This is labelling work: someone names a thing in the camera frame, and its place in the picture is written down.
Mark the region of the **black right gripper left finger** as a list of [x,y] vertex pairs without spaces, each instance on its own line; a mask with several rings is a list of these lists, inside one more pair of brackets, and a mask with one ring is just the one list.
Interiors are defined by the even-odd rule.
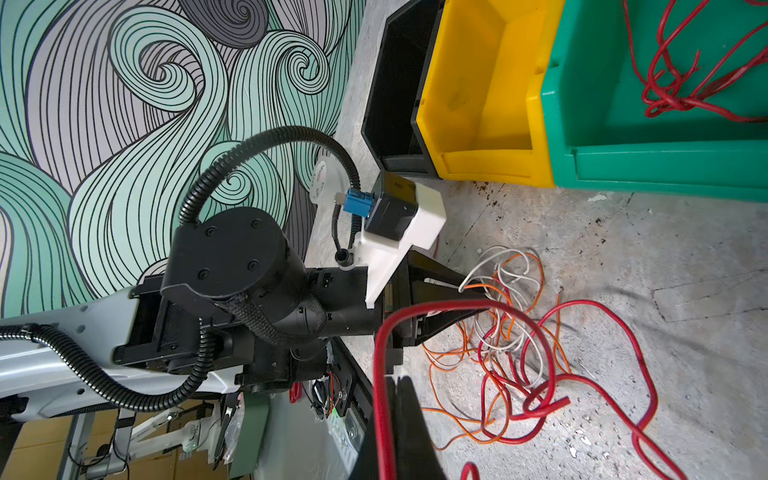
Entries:
[[[387,383],[388,405],[389,405],[391,430],[392,430],[392,434],[391,434],[392,448],[393,448],[393,452],[397,453],[396,451],[397,440],[395,435],[396,412],[397,412],[396,410],[397,381],[393,380],[391,377],[387,377],[386,383]],[[381,479],[381,476],[379,475],[378,453],[379,453],[379,446],[377,443],[375,415],[372,415],[366,427],[366,433],[365,433],[361,450],[358,453],[357,460],[352,468],[349,478],[351,480]]]

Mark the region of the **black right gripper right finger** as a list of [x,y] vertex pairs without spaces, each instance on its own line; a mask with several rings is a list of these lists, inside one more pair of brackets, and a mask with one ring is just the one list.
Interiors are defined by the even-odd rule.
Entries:
[[445,479],[410,377],[395,388],[395,458],[397,478]]

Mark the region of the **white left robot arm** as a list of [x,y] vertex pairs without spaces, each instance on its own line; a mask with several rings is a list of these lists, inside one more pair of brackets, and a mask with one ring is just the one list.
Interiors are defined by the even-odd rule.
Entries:
[[308,127],[274,128],[226,151],[183,200],[163,274],[90,303],[2,321],[2,421],[162,412],[191,398],[281,392],[318,379],[349,396],[355,376],[344,337],[376,334],[406,307],[471,298],[416,237],[440,195],[399,176],[380,181],[374,202],[375,213],[404,208],[394,236],[383,249],[339,249],[331,267],[307,267],[264,210],[201,219],[239,167],[292,143],[322,147],[358,182],[346,150]]

